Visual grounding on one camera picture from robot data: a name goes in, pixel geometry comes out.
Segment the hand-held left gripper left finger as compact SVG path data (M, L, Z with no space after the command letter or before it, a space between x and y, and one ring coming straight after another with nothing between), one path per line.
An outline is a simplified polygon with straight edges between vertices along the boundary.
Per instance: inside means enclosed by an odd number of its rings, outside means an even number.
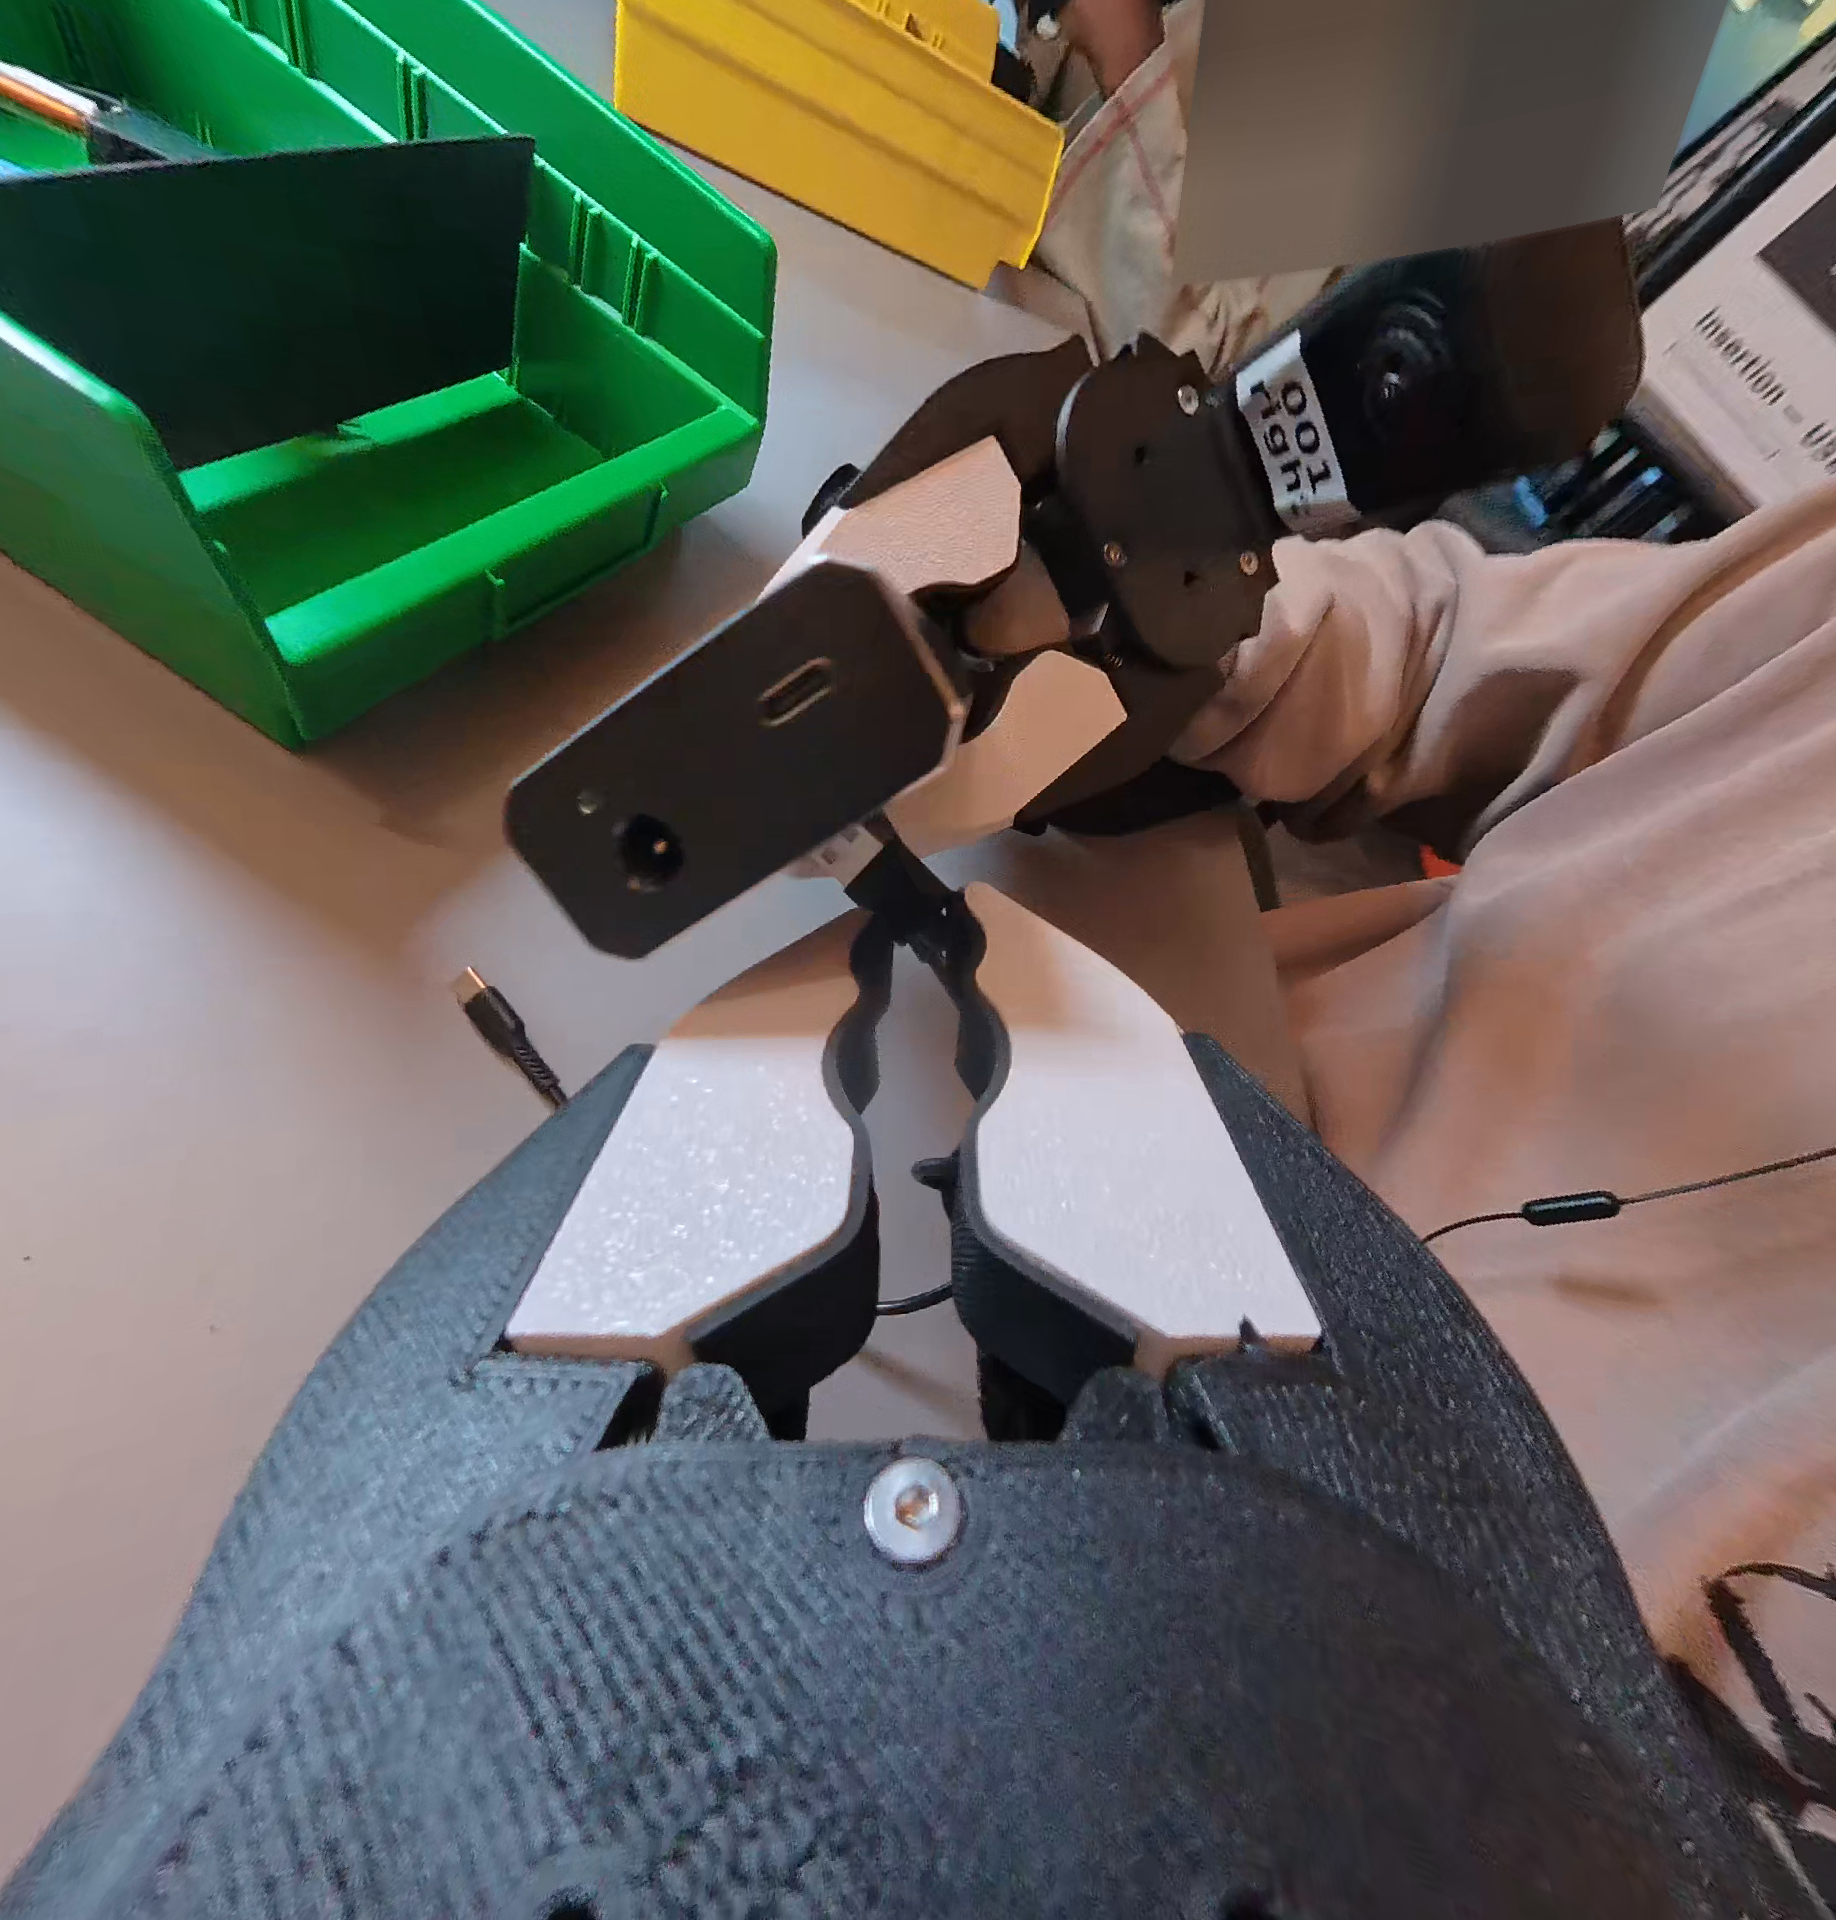
M852 911L737 974L645 1059L506 1325L527 1356L840 1370L880 1224L864 1112L894 945Z

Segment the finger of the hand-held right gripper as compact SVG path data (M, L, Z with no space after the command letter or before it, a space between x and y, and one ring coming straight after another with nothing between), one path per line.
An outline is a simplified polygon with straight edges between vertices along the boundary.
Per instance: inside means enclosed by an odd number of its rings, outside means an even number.
M883 818L918 857L978 845L1010 828L1123 720L1105 670L1072 653L1036 653L1010 683L996 717L884 803Z
M814 564L874 570L911 597L983 591L1020 556L1023 483L995 434L953 450L856 507L830 507L775 572L785 587Z

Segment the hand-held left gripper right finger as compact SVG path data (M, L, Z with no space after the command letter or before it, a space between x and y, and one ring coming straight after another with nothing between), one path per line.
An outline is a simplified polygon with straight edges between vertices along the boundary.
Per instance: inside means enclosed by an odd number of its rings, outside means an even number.
M1325 1328L1186 1035L1126 973L978 881L964 1010L995 1067L957 1156L963 1218L996 1260L960 1316L1017 1374L1095 1374Z

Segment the person's right forearm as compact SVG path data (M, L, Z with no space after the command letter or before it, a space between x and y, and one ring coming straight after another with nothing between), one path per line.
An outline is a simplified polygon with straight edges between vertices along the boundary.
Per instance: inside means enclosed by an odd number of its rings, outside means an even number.
M1836 482L1678 543L1492 554L1433 519L1270 554L1170 756L1307 839L1380 822L1450 855L1836 617Z

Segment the person's right hand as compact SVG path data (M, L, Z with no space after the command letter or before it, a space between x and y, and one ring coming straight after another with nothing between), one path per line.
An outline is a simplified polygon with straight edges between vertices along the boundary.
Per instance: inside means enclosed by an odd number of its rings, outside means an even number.
M960 646L978 659L1017 659L1069 645L1072 613L1048 566L1028 547L990 591L957 617Z

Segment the pale plaid cloth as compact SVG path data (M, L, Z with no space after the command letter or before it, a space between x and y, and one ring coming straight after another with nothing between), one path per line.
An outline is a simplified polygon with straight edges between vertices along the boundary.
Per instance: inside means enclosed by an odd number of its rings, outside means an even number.
M1032 266L1084 309L1101 357L1141 336L1226 372L1346 267L1186 282L1175 263L1201 2L1032 3L1030 100L1065 135Z

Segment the yellow plastic bin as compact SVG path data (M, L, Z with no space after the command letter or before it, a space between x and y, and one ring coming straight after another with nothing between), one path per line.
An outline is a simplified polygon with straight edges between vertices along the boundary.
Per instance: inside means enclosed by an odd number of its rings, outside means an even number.
M612 99L640 129L983 288L1024 270L1065 152L1023 6L617 2Z

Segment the green plastic bin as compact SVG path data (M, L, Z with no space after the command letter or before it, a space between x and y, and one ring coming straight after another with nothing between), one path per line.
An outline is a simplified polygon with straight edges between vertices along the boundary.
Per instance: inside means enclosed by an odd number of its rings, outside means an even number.
M109 107L138 162L534 143L512 363L178 467L0 314L0 553L299 749L737 495L775 247L485 3L0 3L0 63ZM106 129L0 104L0 178Z

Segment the black and white marker board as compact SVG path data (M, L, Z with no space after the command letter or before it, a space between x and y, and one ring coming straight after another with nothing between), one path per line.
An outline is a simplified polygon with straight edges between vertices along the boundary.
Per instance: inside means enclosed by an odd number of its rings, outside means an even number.
M1630 227L1629 419L1716 519L1836 482L1836 27L1673 166Z

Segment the black divider card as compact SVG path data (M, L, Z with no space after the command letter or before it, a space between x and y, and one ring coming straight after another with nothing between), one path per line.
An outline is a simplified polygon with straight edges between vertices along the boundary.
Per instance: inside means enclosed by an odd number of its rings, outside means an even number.
M534 143L0 178L0 314L208 465L512 363Z

